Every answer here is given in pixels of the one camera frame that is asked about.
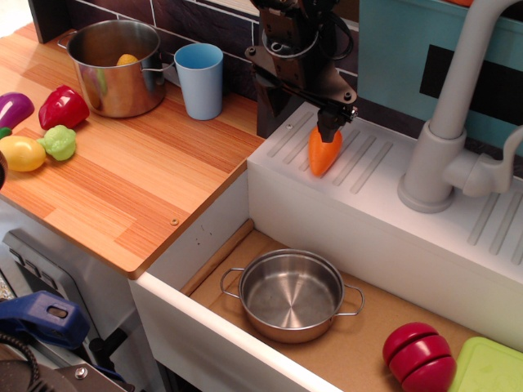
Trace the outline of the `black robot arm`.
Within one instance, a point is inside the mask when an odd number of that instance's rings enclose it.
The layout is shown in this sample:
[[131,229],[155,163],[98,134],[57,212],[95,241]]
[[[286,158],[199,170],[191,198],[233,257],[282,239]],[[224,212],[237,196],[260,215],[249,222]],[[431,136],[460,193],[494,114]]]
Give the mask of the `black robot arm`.
[[273,117],[293,96],[318,109],[321,140],[334,135],[357,114],[353,87],[337,71],[354,39],[338,16],[335,1],[255,1],[261,37],[245,56],[253,70],[257,96]]

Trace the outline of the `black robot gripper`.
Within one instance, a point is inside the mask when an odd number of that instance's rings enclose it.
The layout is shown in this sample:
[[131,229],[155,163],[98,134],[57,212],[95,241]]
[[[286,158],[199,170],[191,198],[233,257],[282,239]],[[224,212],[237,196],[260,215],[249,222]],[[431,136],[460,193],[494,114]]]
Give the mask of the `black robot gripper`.
[[352,52],[350,30],[332,7],[260,7],[258,11],[260,44],[245,52],[257,73],[258,97],[273,116],[283,112],[291,94],[323,107],[317,127],[321,140],[332,143],[336,132],[358,116],[357,107],[351,105],[356,92],[335,66]]

